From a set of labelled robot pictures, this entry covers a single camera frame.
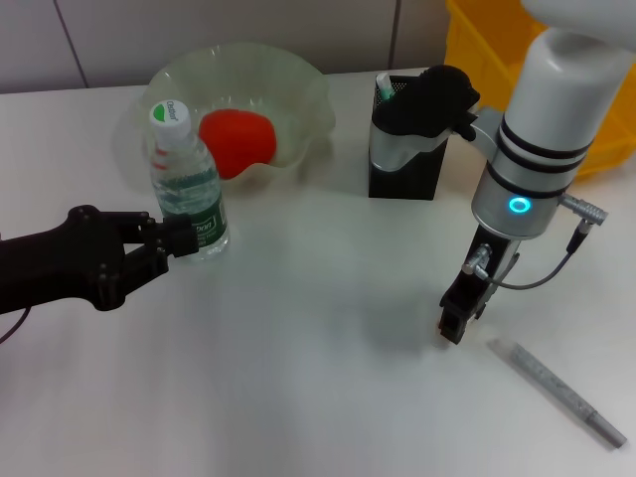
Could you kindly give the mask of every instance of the plastic water bottle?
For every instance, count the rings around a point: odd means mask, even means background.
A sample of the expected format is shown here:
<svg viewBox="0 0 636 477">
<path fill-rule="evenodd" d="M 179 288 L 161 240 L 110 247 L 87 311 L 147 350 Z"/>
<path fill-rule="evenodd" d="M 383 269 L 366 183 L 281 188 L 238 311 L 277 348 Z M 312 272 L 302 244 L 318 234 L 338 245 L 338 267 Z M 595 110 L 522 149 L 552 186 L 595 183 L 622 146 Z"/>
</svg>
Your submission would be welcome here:
<svg viewBox="0 0 636 477">
<path fill-rule="evenodd" d="M 192 131 L 183 102 L 155 104 L 150 123 L 156 142 L 150 169 L 161 212 L 164 217 L 188 214 L 199 238 L 199 253 L 194 257 L 214 257 L 228 245 L 230 231 L 212 154 Z"/>
</svg>

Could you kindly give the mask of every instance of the blue led light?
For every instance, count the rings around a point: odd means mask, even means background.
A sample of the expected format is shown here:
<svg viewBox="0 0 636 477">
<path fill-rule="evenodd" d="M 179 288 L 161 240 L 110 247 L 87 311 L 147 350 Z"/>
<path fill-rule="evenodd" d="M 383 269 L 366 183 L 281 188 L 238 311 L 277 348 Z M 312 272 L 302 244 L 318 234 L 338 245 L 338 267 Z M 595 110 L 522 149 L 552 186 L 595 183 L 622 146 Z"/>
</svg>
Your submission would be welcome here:
<svg viewBox="0 0 636 477">
<path fill-rule="evenodd" d="M 525 197 L 513 197 L 508 203 L 508 207 L 515 214 L 525 214 L 533 206 L 533 203 Z"/>
</svg>

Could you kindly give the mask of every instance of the wall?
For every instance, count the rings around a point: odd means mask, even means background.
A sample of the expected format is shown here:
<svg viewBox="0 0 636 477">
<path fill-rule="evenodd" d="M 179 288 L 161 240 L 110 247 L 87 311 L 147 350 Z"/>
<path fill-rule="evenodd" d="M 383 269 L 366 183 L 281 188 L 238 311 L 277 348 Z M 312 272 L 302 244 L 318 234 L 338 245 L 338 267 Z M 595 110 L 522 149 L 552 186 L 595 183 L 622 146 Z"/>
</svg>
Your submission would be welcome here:
<svg viewBox="0 0 636 477">
<path fill-rule="evenodd" d="M 255 41 L 325 73 L 443 61 L 443 0 L 4 0 L 0 92 L 146 83 L 197 48 Z"/>
</svg>

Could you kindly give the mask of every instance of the cable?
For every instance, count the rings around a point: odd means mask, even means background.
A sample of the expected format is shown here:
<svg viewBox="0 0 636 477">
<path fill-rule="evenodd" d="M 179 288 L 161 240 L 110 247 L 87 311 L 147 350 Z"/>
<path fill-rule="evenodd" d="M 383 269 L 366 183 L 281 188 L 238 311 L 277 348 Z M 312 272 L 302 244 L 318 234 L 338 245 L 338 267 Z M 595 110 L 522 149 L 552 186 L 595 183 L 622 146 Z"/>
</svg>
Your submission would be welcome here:
<svg viewBox="0 0 636 477">
<path fill-rule="evenodd" d="M 510 283 L 504 283 L 503 281 L 495 280 L 490 276 L 486 277 L 485 280 L 488 283 L 492 283 L 493 285 L 501 286 L 502 288 L 508 288 L 509 290 L 530 290 L 531 288 L 537 288 L 538 286 L 543 285 L 544 283 L 548 283 L 552 280 L 557 274 L 563 269 L 567 261 L 572 257 L 571 253 L 568 253 L 563 260 L 556 266 L 556 268 L 550 273 L 550 275 L 542 278 L 539 281 L 534 283 L 530 283 L 528 285 L 511 285 Z"/>
<path fill-rule="evenodd" d="M 31 307 L 30 306 L 28 308 L 24 309 L 24 313 L 22 313 L 22 316 L 16 322 L 16 324 L 13 325 L 13 328 L 11 328 L 9 331 L 7 331 L 4 334 L 4 336 L 2 338 L 0 338 L 0 345 L 2 343 L 4 343 L 5 341 L 7 341 L 9 338 L 11 338 L 11 335 L 13 335 L 18 330 L 18 328 L 20 328 L 22 326 L 22 323 L 24 323 L 24 320 L 26 320 L 27 316 L 29 316 L 29 312 L 30 311 L 31 311 Z"/>
</svg>

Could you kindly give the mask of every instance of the connector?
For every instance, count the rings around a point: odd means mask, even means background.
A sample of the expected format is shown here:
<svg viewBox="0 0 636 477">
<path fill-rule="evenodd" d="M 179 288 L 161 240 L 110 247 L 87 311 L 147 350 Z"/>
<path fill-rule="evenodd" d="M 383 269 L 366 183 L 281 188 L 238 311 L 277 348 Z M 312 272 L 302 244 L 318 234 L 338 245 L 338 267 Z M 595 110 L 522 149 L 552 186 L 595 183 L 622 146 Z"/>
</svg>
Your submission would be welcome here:
<svg viewBox="0 0 636 477">
<path fill-rule="evenodd" d="M 579 217 L 595 226 L 600 226 L 608 214 L 600 207 L 596 207 L 593 204 L 577 199 L 570 194 L 563 194 L 558 198 L 558 202 L 566 209 L 570 209 Z"/>
<path fill-rule="evenodd" d="M 480 265 L 475 266 L 475 276 L 479 278 L 480 280 L 485 280 L 485 281 L 488 281 L 488 278 L 490 278 L 490 275 L 488 274 L 488 272 L 484 268 L 482 268 Z"/>
<path fill-rule="evenodd" d="M 473 254 L 468 257 L 464 264 L 461 265 L 461 271 L 467 275 L 472 275 L 476 273 L 479 268 L 486 268 L 492 252 L 493 249 L 487 243 L 482 243 Z"/>
<path fill-rule="evenodd" d="M 574 231 L 574 234 L 572 234 L 572 238 L 567 244 L 567 253 L 572 255 L 578 250 L 583 241 L 587 239 L 587 235 L 589 234 L 589 231 L 591 231 L 592 227 L 593 223 L 588 222 L 586 219 L 580 220 L 580 222 L 578 223 L 578 227 Z"/>
</svg>

